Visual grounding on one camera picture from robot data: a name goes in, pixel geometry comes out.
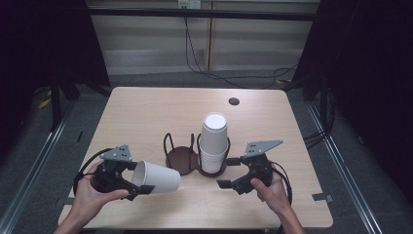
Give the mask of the white paper cup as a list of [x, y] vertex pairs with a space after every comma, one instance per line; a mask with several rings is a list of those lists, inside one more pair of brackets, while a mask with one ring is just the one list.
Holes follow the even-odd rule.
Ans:
[[180, 173], [174, 169], [140, 161], [133, 171], [131, 182], [137, 186], [153, 185], [153, 193], [175, 192], [180, 185]]

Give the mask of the stack of white cups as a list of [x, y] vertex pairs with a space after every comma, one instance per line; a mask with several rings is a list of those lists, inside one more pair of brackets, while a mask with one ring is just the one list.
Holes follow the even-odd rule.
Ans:
[[202, 170], [208, 174], [218, 173], [228, 146], [226, 117], [219, 112], [210, 112], [205, 116], [199, 139]]

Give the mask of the grey tape strip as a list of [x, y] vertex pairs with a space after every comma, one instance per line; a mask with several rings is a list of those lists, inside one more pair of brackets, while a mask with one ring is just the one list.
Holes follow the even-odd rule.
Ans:
[[327, 195], [324, 193], [313, 194], [312, 197], [315, 202], [325, 201], [326, 203], [330, 203], [333, 201], [333, 197], [331, 195]]

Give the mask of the black wire cup holder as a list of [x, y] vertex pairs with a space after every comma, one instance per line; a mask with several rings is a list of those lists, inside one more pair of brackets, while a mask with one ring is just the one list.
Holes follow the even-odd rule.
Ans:
[[163, 148], [166, 156], [166, 165], [168, 168], [177, 170], [182, 176], [191, 174], [197, 170], [202, 176], [218, 177], [221, 176], [226, 168], [228, 153], [231, 148], [231, 141], [227, 138], [227, 149], [223, 153], [223, 160], [219, 164], [219, 169], [216, 173], [209, 173], [206, 171], [205, 160], [202, 156], [201, 134], [195, 136], [191, 134], [189, 146], [177, 146], [173, 144], [171, 133], [167, 133], [163, 139]]

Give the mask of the black metal stand leg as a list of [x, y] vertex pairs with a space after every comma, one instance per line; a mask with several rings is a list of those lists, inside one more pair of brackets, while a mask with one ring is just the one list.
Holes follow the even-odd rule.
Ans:
[[51, 131], [53, 132], [61, 121], [60, 90], [59, 90], [59, 84], [58, 84], [58, 76], [56, 73], [52, 76], [51, 101], [52, 101], [52, 111], [53, 111], [53, 121], [52, 121]]

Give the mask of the person's left hand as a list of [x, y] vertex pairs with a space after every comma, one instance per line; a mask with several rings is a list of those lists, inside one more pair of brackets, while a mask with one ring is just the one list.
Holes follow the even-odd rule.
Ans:
[[93, 188], [93, 173], [99, 165], [100, 162], [93, 164], [87, 174], [78, 181], [77, 192], [70, 213], [82, 226], [91, 221], [105, 204], [126, 198], [129, 195], [129, 191], [126, 189], [118, 189], [109, 193], [96, 191]]

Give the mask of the black horizontal metal bar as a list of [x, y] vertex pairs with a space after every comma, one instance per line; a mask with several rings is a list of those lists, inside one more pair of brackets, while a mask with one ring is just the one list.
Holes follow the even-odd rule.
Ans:
[[170, 17], [170, 18], [206, 18], [236, 20], [318, 20], [317, 14], [269, 13], [220, 10], [179, 10], [179, 9], [140, 9], [140, 8], [105, 8], [89, 7], [91, 15], [131, 16], [131, 17]]

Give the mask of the white wall socket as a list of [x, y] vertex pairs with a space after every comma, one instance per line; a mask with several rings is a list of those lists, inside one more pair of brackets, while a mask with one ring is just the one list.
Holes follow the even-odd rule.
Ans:
[[202, 8], [201, 0], [177, 0], [179, 9], [200, 10]]

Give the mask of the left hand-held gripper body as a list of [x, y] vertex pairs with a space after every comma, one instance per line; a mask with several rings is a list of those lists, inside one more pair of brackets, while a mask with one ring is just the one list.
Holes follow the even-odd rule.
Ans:
[[136, 196], [132, 196], [130, 192], [135, 184], [123, 178], [123, 171], [128, 170], [128, 163], [133, 162], [129, 147], [124, 144], [106, 148], [97, 152], [96, 156], [102, 163], [94, 172], [94, 189], [101, 193], [126, 189], [129, 191], [127, 199], [132, 201]]

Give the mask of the dark curtain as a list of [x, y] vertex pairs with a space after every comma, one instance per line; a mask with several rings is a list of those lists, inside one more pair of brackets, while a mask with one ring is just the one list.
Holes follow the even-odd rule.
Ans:
[[86, 0], [0, 0], [0, 159], [15, 143], [34, 91], [110, 84]]
[[327, 86], [413, 203], [413, 0], [319, 0], [293, 80]]

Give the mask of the person's right hand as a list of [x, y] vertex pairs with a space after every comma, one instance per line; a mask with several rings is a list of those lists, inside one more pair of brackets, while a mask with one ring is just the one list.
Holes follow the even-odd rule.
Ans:
[[286, 215], [291, 211], [282, 177], [273, 173], [272, 182], [266, 186], [260, 179], [253, 178], [250, 184], [257, 192], [257, 197], [267, 204], [276, 215]]

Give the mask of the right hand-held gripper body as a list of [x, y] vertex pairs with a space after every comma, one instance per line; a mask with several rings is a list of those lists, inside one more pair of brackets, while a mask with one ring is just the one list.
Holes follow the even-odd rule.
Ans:
[[273, 166], [266, 156], [266, 152], [282, 144], [282, 140], [265, 140], [249, 142], [246, 145], [241, 165], [248, 167], [246, 175], [232, 181], [233, 189], [239, 194], [249, 193], [253, 187], [250, 181], [253, 178], [260, 179], [269, 186], [272, 182]]

